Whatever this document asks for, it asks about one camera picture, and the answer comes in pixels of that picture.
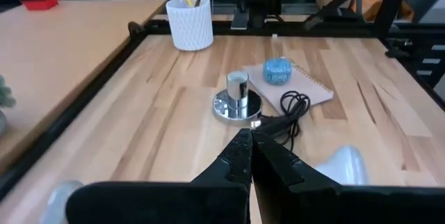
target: notebook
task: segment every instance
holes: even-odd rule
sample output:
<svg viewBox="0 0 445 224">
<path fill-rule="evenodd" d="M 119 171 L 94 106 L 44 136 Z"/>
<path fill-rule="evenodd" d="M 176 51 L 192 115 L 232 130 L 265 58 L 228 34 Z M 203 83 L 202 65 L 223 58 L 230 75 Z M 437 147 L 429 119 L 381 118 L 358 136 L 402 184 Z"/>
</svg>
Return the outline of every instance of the notebook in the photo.
<svg viewBox="0 0 445 224">
<path fill-rule="evenodd" d="M 250 83 L 279 114 L 283 114 L 280 106 L 281 96 L 290 90 L 295 90 L 309 96 L 311 105 L 328 101 L 334 97 L 334 92 L 311 78 L 297 65 L 294 65 L 292 68 L 291 79 L 282 86 L 270 85 L 263 80 L 263 64 L 245 66 L 243 69 L 249 74 Z"/>
</svg>

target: wood grain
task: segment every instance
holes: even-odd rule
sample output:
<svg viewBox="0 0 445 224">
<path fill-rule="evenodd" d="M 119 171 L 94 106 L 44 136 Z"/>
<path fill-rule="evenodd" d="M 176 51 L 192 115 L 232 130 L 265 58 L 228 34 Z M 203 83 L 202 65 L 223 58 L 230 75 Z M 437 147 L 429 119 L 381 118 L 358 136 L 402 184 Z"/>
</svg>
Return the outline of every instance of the wood grain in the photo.
<svg viewBox="0 0 445 224">
<path fill-rule="evenodd" d="M 0 223 L 37 223 L 67 179 L 192 180 L 238 131 L 211 112 L 226 74 L 271 55 L 291 58 L 335 89 L 337 99 L 301 119 L 294 151 L 309 165 L 354 145 L 373 185 L 443 186 L 445 113 L 384 52 L 373 39 L 218 36 L 189 53 L 168 35 L 149 36 L 0 203 Z M 274 112 L 265 104 L 264 113 Z M 251 218 L 260 223 L 254 190 Z"/>
<path fill-rule="evenodd" d="M 17 106 L 0 138 L 0 173 L 73 101 L 165 0 L 59 1 L 47 11 L 0 13 L 0 74 Z"/>
</svg>

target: metal cylinder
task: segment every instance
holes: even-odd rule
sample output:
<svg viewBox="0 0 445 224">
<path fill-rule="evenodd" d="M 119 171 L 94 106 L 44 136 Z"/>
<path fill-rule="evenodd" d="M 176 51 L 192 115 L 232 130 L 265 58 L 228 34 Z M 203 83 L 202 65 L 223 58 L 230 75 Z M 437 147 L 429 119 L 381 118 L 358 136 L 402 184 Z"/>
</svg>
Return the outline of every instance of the metal cylinder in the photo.
<svg viewBox="0 0 445 224">
<path fill-rule="evenodd" d="M 227 93 L 231 108 L 239 109 L 248 105 L 248 80 L 249 74 L 244 71 L 235 71 L 227 75 Z"/>
</svg>

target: white pen holder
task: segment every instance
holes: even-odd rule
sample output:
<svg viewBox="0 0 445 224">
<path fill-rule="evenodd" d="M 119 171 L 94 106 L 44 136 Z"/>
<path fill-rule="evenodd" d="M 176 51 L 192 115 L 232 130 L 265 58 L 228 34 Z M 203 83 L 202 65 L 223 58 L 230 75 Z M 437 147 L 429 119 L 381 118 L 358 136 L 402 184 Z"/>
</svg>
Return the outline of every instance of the white pen holder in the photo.
<svg viewBox="0 0 445 224">
<path fill-rule="evenodd" d="M 173 44 L 185 51 L 204 49 L 213 42 L 210 0 L 198 7 L 187 6 L 186 0 L 169 0 L 166 5 Z"/>
</svg>

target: red tray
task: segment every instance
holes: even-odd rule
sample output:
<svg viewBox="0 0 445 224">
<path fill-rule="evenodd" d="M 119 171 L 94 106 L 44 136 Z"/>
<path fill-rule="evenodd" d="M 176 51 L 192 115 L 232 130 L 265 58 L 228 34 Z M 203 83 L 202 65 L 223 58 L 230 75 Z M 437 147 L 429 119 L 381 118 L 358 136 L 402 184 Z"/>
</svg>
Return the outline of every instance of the red tray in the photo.
<svg viewBox="0 0 445 224">
<path fill-rule="evenodd" d="M 57 0 L 20 0 L 28 10 L 48 10 L 58 4 Z"/>
</svg>

